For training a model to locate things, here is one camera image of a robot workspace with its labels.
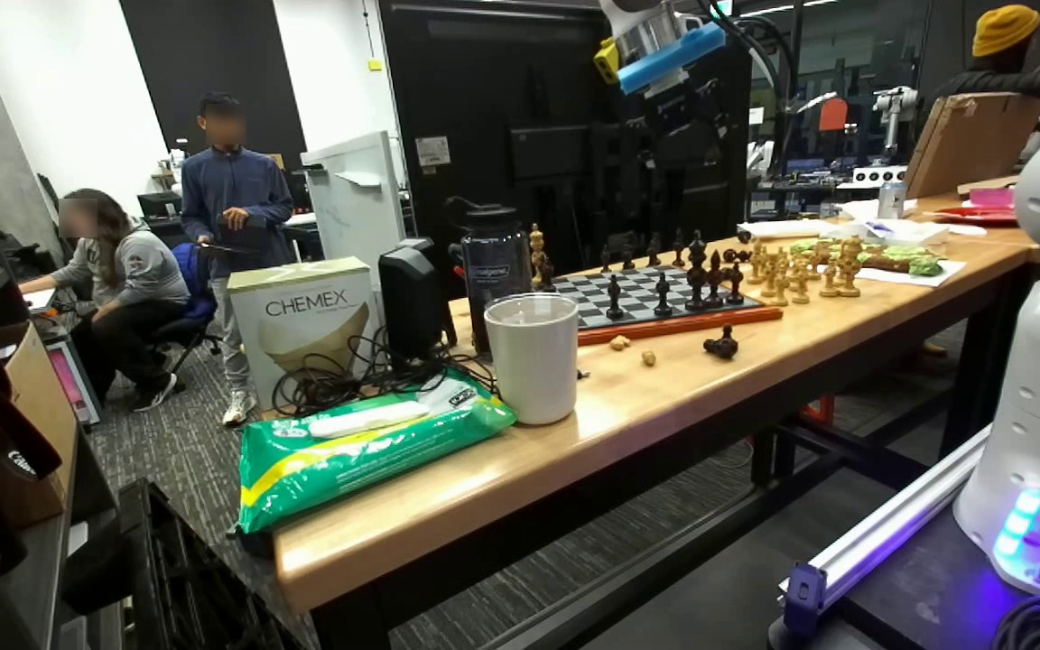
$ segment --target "woman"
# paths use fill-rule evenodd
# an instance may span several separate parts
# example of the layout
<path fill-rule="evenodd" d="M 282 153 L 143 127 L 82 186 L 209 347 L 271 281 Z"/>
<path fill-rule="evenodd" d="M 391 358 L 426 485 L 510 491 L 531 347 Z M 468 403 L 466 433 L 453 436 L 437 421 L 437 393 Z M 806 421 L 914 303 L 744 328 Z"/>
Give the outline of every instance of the woman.
<path fill-rule="evenodd" d="M 184 316 L 188 281 L 175 252 L 152 230 L 134 230 L 113 195 L 79 189 L 60 201 L 79 244 L 60 270 L 22 281 L 22 294 L 91 278 L 93 312 L 72 335 L 91 385 L 105 397 L 122 373 L 137 385 L 137 408 L 156 408 L 176 377 L 163 370 L 147 335 Z"/>

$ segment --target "green bag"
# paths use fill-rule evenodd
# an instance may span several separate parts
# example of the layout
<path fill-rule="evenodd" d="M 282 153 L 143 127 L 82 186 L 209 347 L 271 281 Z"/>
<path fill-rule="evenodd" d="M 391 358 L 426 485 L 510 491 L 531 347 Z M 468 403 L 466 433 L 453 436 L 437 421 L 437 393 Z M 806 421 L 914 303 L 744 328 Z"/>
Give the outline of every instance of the green bag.
<path fill-rule="evenodd" d="M 260 419 L 238 441 L 238 532 L 260 535 L 349 491 L 489 441 L 512 408 L 461 370 L 413 393 L 348 402 L 308 419 Z"/>

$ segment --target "black jacket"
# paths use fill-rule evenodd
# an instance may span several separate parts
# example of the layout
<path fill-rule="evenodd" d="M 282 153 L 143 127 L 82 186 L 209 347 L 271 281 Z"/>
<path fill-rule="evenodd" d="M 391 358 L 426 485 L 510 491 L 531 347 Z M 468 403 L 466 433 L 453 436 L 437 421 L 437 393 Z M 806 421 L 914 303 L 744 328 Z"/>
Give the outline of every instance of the black jacket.
<path fill-rule="evenodd" d="M 1040 71 L 959 71 L 939 87 L 941 93 L 1014 89 L 1040 98 Z"/>

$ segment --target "yellow hat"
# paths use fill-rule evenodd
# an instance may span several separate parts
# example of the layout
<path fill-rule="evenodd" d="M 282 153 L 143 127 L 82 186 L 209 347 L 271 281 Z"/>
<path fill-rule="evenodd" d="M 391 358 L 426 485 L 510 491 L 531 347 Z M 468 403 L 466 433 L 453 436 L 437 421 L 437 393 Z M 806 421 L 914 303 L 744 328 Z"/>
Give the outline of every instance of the yellow hat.
<path fill-rule="evenodd" d="M 999 54 L 1014 42 L 1027 42 L 1040 24 L 1040 16 L 1027 4 L 1005 4 L 997 11 L 986 11 L 977 18 L 977 29 L 975 29 L 975 58 L 989 58 L 989 54 Z"/>

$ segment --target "white wall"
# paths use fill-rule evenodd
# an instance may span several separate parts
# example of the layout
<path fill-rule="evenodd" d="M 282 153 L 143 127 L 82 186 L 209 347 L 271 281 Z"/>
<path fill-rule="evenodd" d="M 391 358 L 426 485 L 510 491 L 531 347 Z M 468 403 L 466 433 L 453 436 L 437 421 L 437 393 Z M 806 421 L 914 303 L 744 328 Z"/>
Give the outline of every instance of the white wall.
<path fill-rule="evenodd" d="M 0 98 L 53 190 L 91 186 L 137 214 L 167 148 L 118 0 L 0 0 Z"/>
<path fill-rule="evenodd" d="M 391 89 L 380 0 L 276 0 L 308 153 L 386 131 L 397 186 L 403 146 Z"/>

